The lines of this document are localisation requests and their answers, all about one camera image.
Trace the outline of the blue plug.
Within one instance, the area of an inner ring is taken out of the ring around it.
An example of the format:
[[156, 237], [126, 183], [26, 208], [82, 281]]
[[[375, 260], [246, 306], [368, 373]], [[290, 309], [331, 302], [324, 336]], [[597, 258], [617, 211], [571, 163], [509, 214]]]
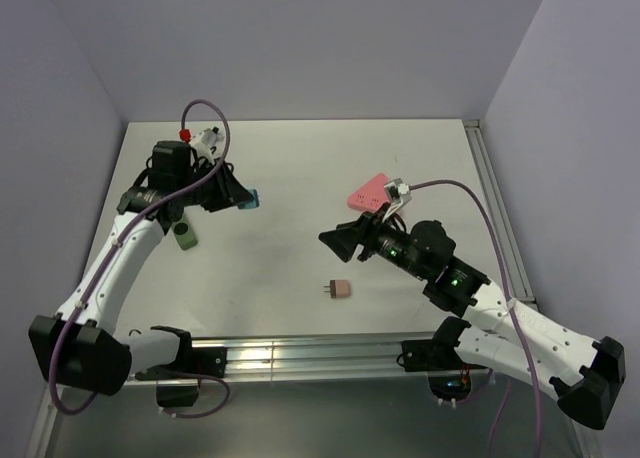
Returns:
[[260, 207], [259, 193], [256, 189], [249, 189], [251, 199], [237, 206], [239, 210], [253, 210]]

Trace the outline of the green power strip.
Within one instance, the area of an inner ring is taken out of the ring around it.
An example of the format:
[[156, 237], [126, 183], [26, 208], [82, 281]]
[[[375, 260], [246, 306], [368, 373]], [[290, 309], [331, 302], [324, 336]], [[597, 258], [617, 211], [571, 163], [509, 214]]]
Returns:
[[181, 250], [187, 251], [198, 245], [198, 238], [187, 220], [176, 222], [172, 231]]

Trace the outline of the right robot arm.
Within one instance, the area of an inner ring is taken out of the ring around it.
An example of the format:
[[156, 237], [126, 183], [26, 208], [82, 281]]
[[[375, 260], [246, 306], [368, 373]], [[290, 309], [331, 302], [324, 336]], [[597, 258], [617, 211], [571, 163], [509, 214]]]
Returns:
[[491, 368], [537, 387], [572, 420], [605, 428], [626, 379], [623, 345], [577, 333], [507, 298], [455, 256], [440, 222], [420, 221], [405, 232], [365, 212], [319, 239], [344, 262], [376, 255], [424, 282], [424, 295], [448, 315], [432, 338], [441, 366]]

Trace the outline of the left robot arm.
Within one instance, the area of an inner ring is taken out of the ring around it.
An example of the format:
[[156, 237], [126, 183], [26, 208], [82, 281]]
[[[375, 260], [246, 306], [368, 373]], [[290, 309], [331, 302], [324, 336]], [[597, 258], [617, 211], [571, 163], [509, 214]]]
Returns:
[[49, 391], [58, 386], [112, 396], [130, 375], [161, 367], [183, 377], [195, 364], [189, 332], [155, 326], [131, 340], [114, 332], [145, 262], [188, 207], [209, 213], [253, 198], [224, 154], [160, 141], [121, 196], [106, 242], [72, 295], [52, 316], [38, 315], [28, 336]]

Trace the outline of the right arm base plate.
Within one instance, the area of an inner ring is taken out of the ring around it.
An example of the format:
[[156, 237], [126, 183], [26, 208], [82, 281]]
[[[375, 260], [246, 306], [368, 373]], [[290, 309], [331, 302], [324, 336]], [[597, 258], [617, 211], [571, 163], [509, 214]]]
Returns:
[[454, 349], [434, 339], [405, 340], [396, 364], [407, 373], [451, 371], [462, 368]]

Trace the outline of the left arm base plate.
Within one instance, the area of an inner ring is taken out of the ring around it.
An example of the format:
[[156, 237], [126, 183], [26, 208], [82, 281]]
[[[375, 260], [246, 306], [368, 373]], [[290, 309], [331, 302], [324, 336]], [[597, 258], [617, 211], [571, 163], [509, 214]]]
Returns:
[[174, 362], [157, 365], [135, 374], [138, 381], [157, 381], [207, 375], [223, 378], [227, 364], [226, 347], [198, 347], [182, 353]]

